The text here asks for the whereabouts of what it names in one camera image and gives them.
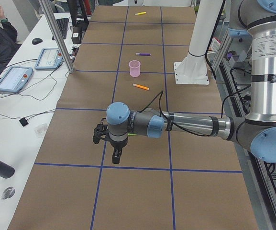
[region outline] robotic arm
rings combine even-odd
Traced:
[[[202,0],[199,9],[206,4]],[[232,0],[231,9],[230,35],[242,35],[247,30],[253,37],[250,113],[245,118],[219,119],[152,109],[130,111],[123,103],[113,103],[107,109],[108,124],[104,125],[102,120],[93,136],[94,143],[102,139],[114,147],[113,163],[120,163],[128,134],[158,138],[164,129],[202,137],[218,136],[240,144],[265,162],[276,162],[276,0]],[[198,24],[199,17],[205,15],[198,13],[195,27],[203,26]]]

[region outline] human hand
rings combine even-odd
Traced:
[[[6,19],[5,17],[5,13],[4,13],[4,9],[2,8],[2,6],[0,5],[0,19]]]

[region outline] black cylinder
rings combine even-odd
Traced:
[[[14,168],[0,161],[0,177],[9,178],[14,174]]]

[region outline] marker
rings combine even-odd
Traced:
[[[136,53],[138,56],[150,56],[151,54],[148,53]]]
[[[142,85],[137,85],[137,84],[132,84],[132,85],[135,86],[135,87],[138,87],[140,89],[143,89],[143,90],[149,90],[148,87],[145,87],[145,86],[142,86]]]
[[[146,14],[146,12],[135,13],[134,15],[141,15],[141,14]]]

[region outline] yellow marker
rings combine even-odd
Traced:
[[[141,15],[141,14],[146,14],[146,12],[135,13],[134,15]]]
[[[142,86],[142,85],[137,85],[137,84],[132,84],[132,85],[135,86],[135,87],[138,87],[140,89],[143,89],[143,90],[149,90],[148,87],[145,87],[145,86]]]

